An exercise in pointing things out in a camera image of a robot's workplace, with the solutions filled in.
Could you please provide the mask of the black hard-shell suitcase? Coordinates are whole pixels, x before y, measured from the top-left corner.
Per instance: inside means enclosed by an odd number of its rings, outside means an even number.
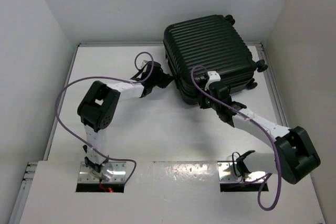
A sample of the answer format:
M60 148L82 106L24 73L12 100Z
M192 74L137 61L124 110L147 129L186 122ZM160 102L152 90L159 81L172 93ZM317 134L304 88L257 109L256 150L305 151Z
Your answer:
M186 104L197 103L198 90L194 83L200 87L206 83L201 69L191 74L197 65L216 71L232 93L255 88L254 73L267 70L264 60L253 60L234 23L232 15L210 15L165 28L165 58Z

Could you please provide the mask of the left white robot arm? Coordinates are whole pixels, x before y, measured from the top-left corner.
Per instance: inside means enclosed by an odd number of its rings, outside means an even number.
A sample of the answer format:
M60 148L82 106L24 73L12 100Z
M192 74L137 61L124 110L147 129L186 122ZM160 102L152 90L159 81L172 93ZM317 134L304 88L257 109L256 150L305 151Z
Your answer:
M95 81L90 86L78 106L77 114L86 132L85 164L96 175L103 174L103 167L108 162L102 152L107 145L107 128L111 124L119 102L143 98L154 87L166 88L173 77L164 73L158 62L143 62L142 68L130 80L116 83Z

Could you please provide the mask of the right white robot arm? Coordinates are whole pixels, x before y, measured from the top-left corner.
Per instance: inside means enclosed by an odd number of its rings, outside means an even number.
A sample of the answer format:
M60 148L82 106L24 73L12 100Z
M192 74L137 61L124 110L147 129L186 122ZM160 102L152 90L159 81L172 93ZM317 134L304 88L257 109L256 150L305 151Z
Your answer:
M250 150L241 154L234 166L239 176L263 171L297 184L320 166L321 159L304 128L288 128L258 116L244 104L232 100L229 87L222 81L215 81L199 92L198 102L202 109L212 108L221 121L272 149L272 153Z

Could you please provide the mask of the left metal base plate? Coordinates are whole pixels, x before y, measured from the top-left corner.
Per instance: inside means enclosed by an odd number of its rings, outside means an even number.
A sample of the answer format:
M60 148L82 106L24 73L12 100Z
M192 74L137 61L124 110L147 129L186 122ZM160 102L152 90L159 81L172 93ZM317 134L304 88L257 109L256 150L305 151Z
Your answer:
M125 182L126 162L103 163L100 172L93 171L84 162L81 162L78 180L80 184L123 184Z

